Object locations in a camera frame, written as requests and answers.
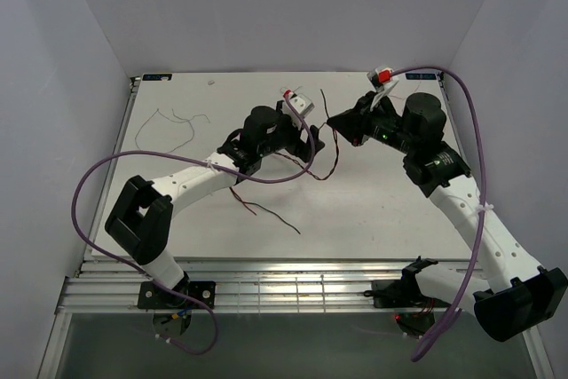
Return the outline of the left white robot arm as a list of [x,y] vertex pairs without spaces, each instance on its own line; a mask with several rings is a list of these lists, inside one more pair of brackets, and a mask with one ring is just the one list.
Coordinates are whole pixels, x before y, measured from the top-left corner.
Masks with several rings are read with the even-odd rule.
[[186,301],[189,281],[167,250],[172,219],[200,199],[252,178],[266,156],[281,150],[311,164],[324,147],[318,128],[305,123],[313,108],[310,99],[286,91],[276,107],[254,107],[242,127],[204,161],[161,178],[135,176],[125,183],[106,233],[159,283],[157,296],[168,307]]

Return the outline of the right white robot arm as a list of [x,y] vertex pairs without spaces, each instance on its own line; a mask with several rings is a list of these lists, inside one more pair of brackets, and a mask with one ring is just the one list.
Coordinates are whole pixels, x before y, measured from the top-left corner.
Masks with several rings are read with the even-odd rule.
[[466,278],[434,259],[417,257],[399,280],[374,290],[375,298],[421,305],[427,299],[471,313],[495,341],[505,342],[550,319],[567,289],[559,269],[547,269],[512,236],[481,199],[469,166],[444,140],[446,114],[433,95],[417,92],[397,113],[388,98],[373,92],[356,105],[327,119],[353,146],[375,139],[401,152],[405,173],[454,226],[471,250],[484,277]]

